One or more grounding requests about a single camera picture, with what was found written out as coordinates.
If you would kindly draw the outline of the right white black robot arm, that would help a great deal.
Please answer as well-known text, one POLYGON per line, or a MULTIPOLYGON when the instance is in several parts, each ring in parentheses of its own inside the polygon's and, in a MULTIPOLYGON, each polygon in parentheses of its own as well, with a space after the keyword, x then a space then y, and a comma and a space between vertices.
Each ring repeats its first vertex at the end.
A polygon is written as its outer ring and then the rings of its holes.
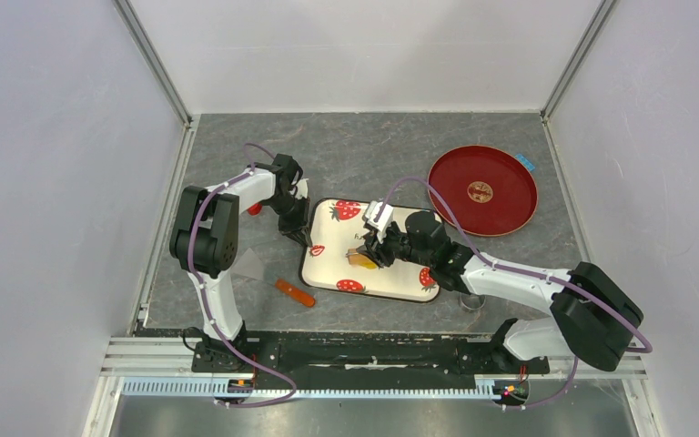
POLYGON ((428 269, 442 289, 519 303, 544 313, 499 330, 491 364, 513 371, 524 361, 562 352, 600 371, 614 371, 640 337, 643 312, 598 266, 543 269, 486 255, 453 241, 429 210, 409 214, 402 227, 390 205, 363 213, 367 230, 359 253, 384 269, 406 261, 428 269))

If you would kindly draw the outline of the wooden dough roller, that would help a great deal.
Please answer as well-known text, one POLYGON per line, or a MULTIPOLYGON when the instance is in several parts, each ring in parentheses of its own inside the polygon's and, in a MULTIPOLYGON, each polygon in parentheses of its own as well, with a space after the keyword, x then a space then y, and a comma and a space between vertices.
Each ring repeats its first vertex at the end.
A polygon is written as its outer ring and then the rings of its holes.
POLYGON ((356 249, 349 249, 347 251, 347 253, 345 254, 345 258, 347 259, 347 261, 350 265, 354 259, 358 259, 358 258, 368 259, 365 255, 359 253, 356 249))

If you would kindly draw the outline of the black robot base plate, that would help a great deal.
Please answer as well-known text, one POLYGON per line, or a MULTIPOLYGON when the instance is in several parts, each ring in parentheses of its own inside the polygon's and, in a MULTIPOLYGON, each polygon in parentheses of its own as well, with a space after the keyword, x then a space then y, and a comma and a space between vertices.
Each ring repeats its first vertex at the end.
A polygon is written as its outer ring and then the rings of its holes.
POLYGON ((497 340, 465 334, 245 332, 230 347, 201 334, 186 341, 195 374, 236 389, 469 389, 476 375, 546 375, 545 358, 521 361, 497 340))

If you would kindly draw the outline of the yellow dough piece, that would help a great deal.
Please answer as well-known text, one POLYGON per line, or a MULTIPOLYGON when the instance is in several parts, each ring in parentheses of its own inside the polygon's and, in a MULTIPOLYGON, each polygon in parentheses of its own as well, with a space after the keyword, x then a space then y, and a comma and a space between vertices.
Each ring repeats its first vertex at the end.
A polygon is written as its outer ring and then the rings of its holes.
POLYGON ((378 266, 373 261, 366 259, 366 258, 354 259, 351 262, 351 265, 356 266, 356 267, 362 267, 364 269, 377 269, 378 268, 378 266))

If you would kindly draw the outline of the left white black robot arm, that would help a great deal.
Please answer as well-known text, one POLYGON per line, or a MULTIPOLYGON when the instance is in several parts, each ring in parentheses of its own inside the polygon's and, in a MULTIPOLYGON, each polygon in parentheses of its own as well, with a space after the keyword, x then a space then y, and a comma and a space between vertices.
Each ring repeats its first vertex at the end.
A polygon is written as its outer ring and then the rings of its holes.
POLYGON ((260 205, 278 216, 279 233, 303 248, 309 236, 309 189, 300 164, 277 154, 214 186, 182 191, 168 241, 170 255, 187 272, 200 303, 202 331, 218 345, 215 361, 227 371, 243 369, 248 345, 238 340, 245 323, 238 311, 230 270, 238 255, 240 215, 260 205))

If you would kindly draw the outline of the white strawberry print tray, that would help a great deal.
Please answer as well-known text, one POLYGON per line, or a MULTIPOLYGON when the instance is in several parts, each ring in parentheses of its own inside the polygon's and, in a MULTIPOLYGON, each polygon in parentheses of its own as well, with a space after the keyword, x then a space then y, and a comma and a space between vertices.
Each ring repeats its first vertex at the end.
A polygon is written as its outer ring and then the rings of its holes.
POLYGON ((387 268, 351 266, 345 254, 363 245, 363 213, 369 204, 350 199, 324 198, 312 212, 313 246, 305 250, 299 277, 308 286, 369 297, 425 303, 441 288, 429 269, 402 260, 387 268))

